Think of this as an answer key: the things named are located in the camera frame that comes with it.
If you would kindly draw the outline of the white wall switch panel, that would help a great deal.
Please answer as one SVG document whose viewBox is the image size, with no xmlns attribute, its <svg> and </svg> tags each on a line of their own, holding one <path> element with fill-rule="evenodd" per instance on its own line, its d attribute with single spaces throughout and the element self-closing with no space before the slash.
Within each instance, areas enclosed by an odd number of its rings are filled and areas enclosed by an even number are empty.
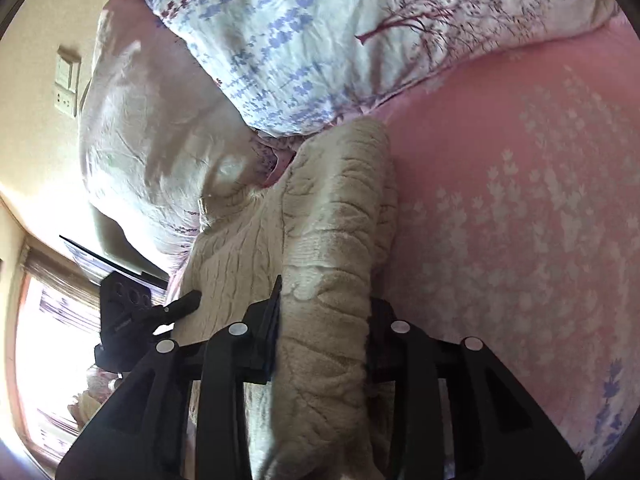
<svg viewBox="0 0 640 480">
<path fill-rule="evenodd" d="M 54 107 L 68 117 L 75 118 L 78 111 L 78 84 L 81 59 L 75 53 L 59 47 L 54 68 Z"/>
</svg>

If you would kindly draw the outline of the pink lavender print bedsheet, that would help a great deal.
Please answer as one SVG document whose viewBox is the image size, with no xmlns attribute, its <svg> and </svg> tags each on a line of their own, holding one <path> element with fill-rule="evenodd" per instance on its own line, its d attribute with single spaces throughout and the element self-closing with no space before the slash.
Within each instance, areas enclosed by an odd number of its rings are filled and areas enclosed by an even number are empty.
<svg viewBox="0 0 640 480">
<path fill-rule="evenodd" d="M 639 39 L 488 54 L 385 103 L 398 186 L 382 295 L 483 339 L 587 474 L 639 406 Z"/>
</svg>

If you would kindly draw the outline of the pale pink floral pillow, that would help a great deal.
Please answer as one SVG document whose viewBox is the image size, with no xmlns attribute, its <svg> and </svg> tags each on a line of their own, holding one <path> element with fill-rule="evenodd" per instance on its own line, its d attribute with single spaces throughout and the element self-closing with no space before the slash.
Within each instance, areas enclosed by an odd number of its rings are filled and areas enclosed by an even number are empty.
<svg viewBox="0 0 640 480">
<path fill-rule="evenodd" d="M 591 32 L 615 0 L 143 0 L 250 127 L 311 134 L 484 54 Z"/>
</svg>

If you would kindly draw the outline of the beige knitted sweater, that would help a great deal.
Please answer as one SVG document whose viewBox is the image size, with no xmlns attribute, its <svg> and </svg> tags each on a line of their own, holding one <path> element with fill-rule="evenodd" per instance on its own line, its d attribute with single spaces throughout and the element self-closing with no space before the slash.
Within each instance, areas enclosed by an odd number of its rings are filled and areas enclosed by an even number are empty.
<svg viewBox="0 0 640 480">
<path fill-rule="evenodd" d="M 277 365 L 245 390 L 258 479 L 376 479 L 364 381 L 373 274 L 390 253 L 397 191 L 384 127 L 360 118 L 306 140 L 278 182 L 203 200 L 181 288 L 201 304 L 180 344 L 238 322 L 281 286 Z"/>
</svg>

